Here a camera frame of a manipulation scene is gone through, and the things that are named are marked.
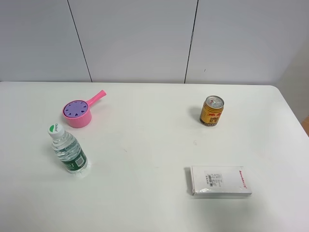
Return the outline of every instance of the white bottle cap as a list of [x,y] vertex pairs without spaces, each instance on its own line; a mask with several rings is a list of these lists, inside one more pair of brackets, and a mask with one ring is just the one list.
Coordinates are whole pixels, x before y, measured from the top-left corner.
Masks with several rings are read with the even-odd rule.
[[66,131],[61,124],[55,123],[50,126],[48,133],[53,139],[61,138]]

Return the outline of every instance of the white cardboard box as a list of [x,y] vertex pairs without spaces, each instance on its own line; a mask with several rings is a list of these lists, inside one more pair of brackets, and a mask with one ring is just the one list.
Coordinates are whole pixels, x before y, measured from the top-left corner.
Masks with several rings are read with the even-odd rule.
[[193,195],[235,196],[252,194],[243,167],[191,166]]

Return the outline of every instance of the beverage can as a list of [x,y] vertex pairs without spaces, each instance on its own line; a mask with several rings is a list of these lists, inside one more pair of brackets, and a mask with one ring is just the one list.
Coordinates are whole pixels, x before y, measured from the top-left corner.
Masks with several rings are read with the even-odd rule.
[[224,101],[218,96],[209,96],[203,104],[201,116],[199,120],[205,126],[217,125],[219,118],[222,114]]

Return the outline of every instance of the water bottle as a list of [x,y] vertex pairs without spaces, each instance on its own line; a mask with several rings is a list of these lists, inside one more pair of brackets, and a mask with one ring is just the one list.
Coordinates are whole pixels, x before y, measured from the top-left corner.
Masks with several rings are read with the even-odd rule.
[[79,173],[87,167],[88,160],[77,139],[66,132],[61,124],[53,124],[49,130],[52,147],[69,173]]

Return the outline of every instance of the pink toy pot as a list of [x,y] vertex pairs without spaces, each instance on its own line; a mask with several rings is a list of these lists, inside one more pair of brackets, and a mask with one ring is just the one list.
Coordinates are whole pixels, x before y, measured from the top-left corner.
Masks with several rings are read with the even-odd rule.
[[100,93],[88,101],[75,100],[66,104],[62,113],[67,123],[74,128],[87,126],[92,118],[90,113],[91,105],[105,95],[105,91],[101,90]]

